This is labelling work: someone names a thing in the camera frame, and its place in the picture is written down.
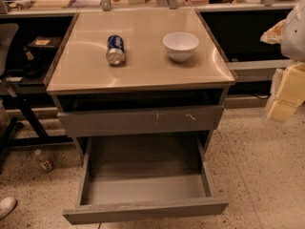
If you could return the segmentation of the yellow taped gripper finger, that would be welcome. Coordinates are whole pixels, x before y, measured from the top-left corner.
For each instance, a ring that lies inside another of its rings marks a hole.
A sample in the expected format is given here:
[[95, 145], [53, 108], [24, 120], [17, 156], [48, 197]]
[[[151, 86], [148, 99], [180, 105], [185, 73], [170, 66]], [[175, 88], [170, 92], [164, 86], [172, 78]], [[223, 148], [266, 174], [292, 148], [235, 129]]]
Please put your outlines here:
[[270, 93], [266, 116], [279, 123], [287, 121], [305, 101], [305, 63], [276, 69]]

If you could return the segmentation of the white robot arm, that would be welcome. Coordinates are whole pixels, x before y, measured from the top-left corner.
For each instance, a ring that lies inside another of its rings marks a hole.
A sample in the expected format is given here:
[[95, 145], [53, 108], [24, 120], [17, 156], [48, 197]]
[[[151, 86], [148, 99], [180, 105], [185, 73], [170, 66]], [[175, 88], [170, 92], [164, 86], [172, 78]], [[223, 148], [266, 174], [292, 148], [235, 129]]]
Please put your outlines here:
[[281, 53], [295, 63], [275, 71], [266, 116], [283, 123], [305, 102], [305, 0], [300, 0], [287, 17], [265, 31], [260, 40], [279, 44]]

